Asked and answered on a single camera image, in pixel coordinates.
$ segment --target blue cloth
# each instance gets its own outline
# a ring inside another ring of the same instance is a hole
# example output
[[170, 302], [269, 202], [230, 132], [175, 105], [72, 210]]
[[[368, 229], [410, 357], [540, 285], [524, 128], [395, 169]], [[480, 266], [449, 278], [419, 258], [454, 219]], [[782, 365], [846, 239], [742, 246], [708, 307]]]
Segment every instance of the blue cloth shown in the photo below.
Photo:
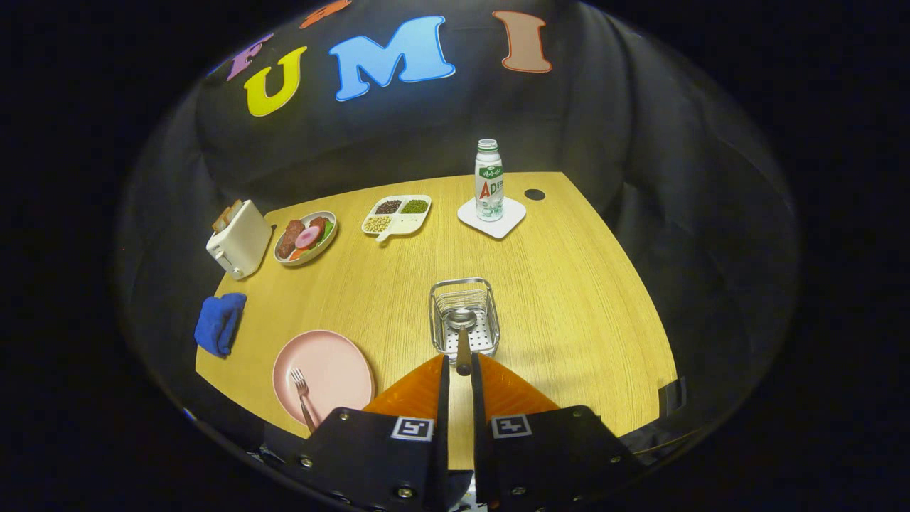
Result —
[[196, 324], [196, 343], [214, 355], [228, 355], [237, 320], [246, 303], [247, 296], [243, 293], [225, 293], [220, 299], [205, 299]]

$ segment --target metal fork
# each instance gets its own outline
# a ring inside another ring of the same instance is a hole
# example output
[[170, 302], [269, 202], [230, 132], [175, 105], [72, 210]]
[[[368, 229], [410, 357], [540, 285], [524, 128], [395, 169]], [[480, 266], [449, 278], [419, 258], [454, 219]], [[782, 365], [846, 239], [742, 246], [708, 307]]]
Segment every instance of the metal fork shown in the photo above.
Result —
[[304, 380], [303, 372], [299, 368], [290, 371], [290, 378], [294, 380], [294, 385], [297, 387], [297, 393], [300, 395], [300, 410], [303, 411], [303, 419], [307, 420], [307, 428], [312, 435], [316, 431], [316, 426], [313, 425], [313, 417], [309, 415], [307, 405], [304, 403], [304, 397], [309, 394], [307, 381]]

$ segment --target plate of food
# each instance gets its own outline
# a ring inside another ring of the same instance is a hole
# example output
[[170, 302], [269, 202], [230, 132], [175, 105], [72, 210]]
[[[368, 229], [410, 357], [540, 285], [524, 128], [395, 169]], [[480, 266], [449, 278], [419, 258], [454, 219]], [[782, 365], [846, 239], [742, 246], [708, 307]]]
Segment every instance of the plate of food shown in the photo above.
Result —
[[272, 256], [286, 267], [302, 265], [319, 256], [335, 240], [338, 230], [338, 220], [331, 211], [292, 219], [278, 236]]
[[420, 229], [430, 213], [430, 196], [412, 194], [388, 196], [376, 201], [367, 217], [360, 224], [360, 230], [368, 235], [379, 235], [382, 242], [389, 235], [407, 235]]

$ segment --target white toaster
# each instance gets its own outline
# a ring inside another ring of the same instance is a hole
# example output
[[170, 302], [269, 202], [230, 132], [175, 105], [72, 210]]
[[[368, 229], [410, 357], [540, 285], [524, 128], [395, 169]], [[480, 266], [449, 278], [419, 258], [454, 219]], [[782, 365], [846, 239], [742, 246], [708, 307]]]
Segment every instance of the white toaster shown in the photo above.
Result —
[[239, 281], [259, 268], [271, 237], [271, 226], [253, 201], [245, 200], [230, 224], [223, 231], [212, 233], [206, 250], [225, 272]]

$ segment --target white coaster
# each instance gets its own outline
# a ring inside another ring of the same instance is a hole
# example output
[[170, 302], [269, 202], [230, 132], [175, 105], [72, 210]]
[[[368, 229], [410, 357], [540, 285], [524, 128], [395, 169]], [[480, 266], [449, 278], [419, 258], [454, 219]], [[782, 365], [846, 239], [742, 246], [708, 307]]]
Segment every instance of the white coaster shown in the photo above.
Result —
[[509, 231], [517, 226], [528, 212], [524, 205], [517, 200], [505, 198], [502, 202], [502, 219], [487, 222], [477, 218], [474, 200], [474, 198], [470, 198], [468, 202], [461, 205], [461, 208], [458, 209], [458, 218], [472, 228], [481, 230], [496, 239], [501, 239], [509, 234]]

